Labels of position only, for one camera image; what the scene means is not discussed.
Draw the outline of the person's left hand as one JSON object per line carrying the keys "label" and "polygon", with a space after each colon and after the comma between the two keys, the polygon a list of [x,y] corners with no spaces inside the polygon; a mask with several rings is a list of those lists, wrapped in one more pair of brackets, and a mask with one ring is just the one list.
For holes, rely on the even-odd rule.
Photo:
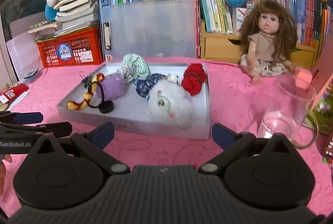
{"label": "person's left hand", "polygon": [[12,163],[11,155],[4,155],[0,164],[0,196],[3,195],[4,187],[5,187],[5,176],[6,176],[6,166],[4,165],[4,161],[8,163]]}

